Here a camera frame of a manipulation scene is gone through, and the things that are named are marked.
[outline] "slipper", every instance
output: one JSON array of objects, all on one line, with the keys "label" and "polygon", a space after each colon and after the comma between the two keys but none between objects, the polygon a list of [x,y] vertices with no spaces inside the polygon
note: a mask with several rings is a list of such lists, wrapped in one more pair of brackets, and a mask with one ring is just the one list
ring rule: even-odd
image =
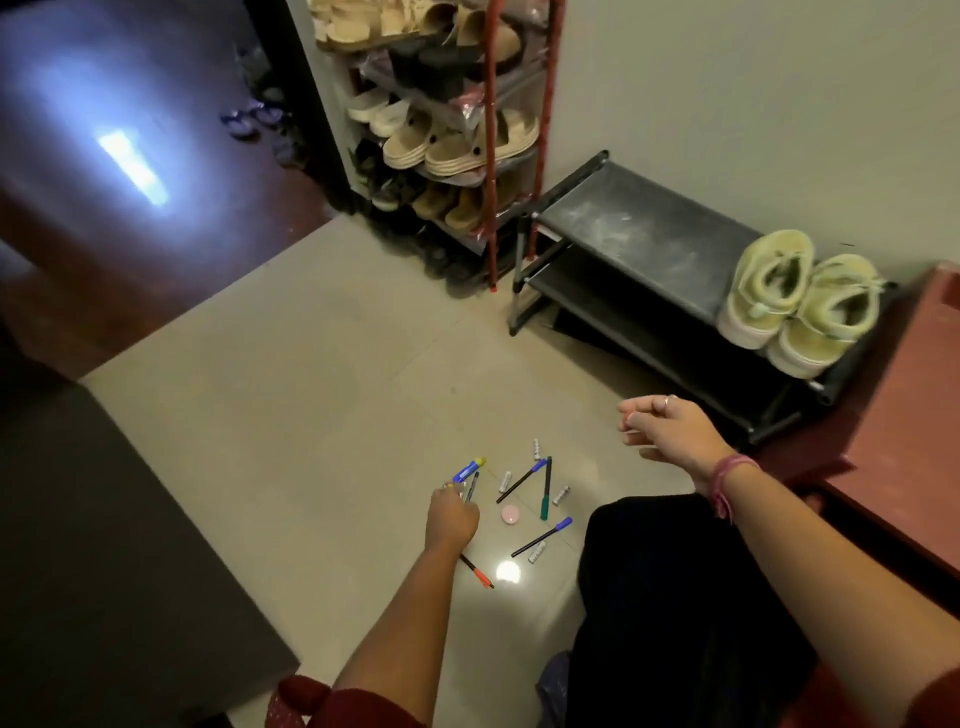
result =
[{"label": "slipper", "polygon": [[444,132],[430,114],[409,109],[403,127],[383,144],[383,161],[394,169],[416,167]]},{"label": "slipper", "polygon": [[412,24],[409,2],[397,5],[396,0],[382,4],[364,0],[344,0],[330,8],[323,35],[341,46],[354,46],[381,38],[402,36]]},{"label": "slipper", "polygon": [[[457,232],[475,230],[482,222],[486,193],[486,187],[463,187],[460,190],[460,204],[447,213],[444,222]],[[496,213],[505,212],[519,196],[519,172],[505,172],[496,181]]]},{"label": "slipper", "polygon": [[441,45],[450,37],[455,27],[457,6],[453,3],[430,3],[427,0],[413,8],[413,15],[413,26],[419,30],[420,37],[394,43],[387,51],[396,82],[407,88],[417,86],[420,51]]},{"label": "slipper", "polygon": [[419,3],[413,14],[414,25],[422,36],[448,35],[456,27],[456,3]]},{"label": "slipper", "polygon": [[[540,120],[517,109],[496,113],[496,159],[505,159],[525,152],[540,136]],[[452,177],[482,167],[487,161],[487,136],[484,124],[471,138],[462,133],[448,134],[430,146],[426,153],[426,169],[439,177]]]},{"label": "slipper", "polygon": [[390,103],[390,93],[382,88],[372,88],[350,99],[347,116],[353,121],[366,124]]},{"label": "slipper", "polygon": [[[457,35],[458,45],[476,45],[483,48],[483,36],[487,25],[486,11],[473,11],[464,20]],[[496,26],[493,39],[493,57],[496,59],[496,75],[502,76],[520,65],[527,48],[527,36],[523,29],[508,21],[501,20]],[[486,64],[481,57],[467,69],[467,78],[481,83],[486,75]]]},{"label": "slipper", "polygon": [[247,104],[247,113],[267,129],[276,129],[283,121],[283,109],[269,107],[262,101],[251,100]]},{"label": "slipper", "polygon": [[471,231],[480,225],[483,216],[483,192],[480,187],[461,187],[460,202],[444,218],[457,232]]},{"label": "slipper", "polygon": [[371,119],[370,131],[384,139],[389,139],[403,128],[409,110],[410,102],[406,99],[384,107]]},{"label": "slipper", "polygon": [[504,172],[496,180],[496,214],[506,212],[520,196],[520,171]]},{"label": "slipper", "polygon": [[449,184],[428,182],[426,192],[411,207],[421,220],[436,220],[444,216],[457,200],[457,190]]},{"label": "slipper", "polygon": [[250,123],[250,119],[240,109],[220,114],[220,121],[227,127],[227,132],[234,139],[253,141],[260,136],[260,131]]}]

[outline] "pink lid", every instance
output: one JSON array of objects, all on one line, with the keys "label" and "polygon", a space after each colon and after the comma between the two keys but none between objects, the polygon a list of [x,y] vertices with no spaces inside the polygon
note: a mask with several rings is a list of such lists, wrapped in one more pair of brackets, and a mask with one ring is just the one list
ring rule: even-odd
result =
[{"label": "pink lid", "polygon": [[520,520],[520,509],[515,505],[505,505],[503,510],[500,511],[500,518],[503,519],[504,523],[513,525]]}]

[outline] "beige floor tile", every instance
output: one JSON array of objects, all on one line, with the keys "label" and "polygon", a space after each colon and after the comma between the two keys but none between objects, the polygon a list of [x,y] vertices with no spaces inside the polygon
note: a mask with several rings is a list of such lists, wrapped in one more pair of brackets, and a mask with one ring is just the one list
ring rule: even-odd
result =
[{"label": "beige floor tile", "polygon": [[[267,618],[304,674],[332,681],[422,547],[430,493],[477,455],[468,556],[458,569],[436,725],[530,726],[545,661],[582,618],[575,574],[589,514],[626,495],[689,490],[620,445],[616,403],[661,391],[644,370],[539,317],[507,333],[509,287],[451,298],[442,282],[341,217],[90,375],[121,426]],[[506,471],[554,463],[508,502]],[[510,552],[569,515],[540,560]],[[517,578],[516,583],[508,577]],[[263,724],[266,697],[231,713]]]}]

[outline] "white sneaker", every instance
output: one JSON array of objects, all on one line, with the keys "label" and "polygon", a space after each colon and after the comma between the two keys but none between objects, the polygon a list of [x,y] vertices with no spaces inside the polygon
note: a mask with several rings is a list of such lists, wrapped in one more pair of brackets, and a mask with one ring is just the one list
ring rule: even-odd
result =
[{"label": "white sneaker", "polygon": [[785,374],[814,378],[874,327],[884,284],[862,255],[835,255],[819,263],[797,317],[770,342],[767,358]]},{"label": "white sneaker", "polygon": [[800,231],[755,240],[740,257],[717,330],[744,349],[760,349],[797,310],[813,267],[813,243]]}]

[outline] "hand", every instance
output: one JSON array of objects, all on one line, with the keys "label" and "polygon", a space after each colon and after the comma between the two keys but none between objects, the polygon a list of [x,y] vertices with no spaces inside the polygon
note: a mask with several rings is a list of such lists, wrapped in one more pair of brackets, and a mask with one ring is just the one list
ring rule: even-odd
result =
[{"label": "hand", "polygon": [[692,401],[670,395],[648,395],[616,406],[623,415],[625,445],[652,446],[640,455],[680,466],[697,491],[709,495],[710,477],[720,460],[734,453],[707,414]]},{"label": "hand", "polygon": [[464,503],[456,488],[438,488],[426,515],[426,550],[439,550],[458,558],[480,522],[476,503]]}]

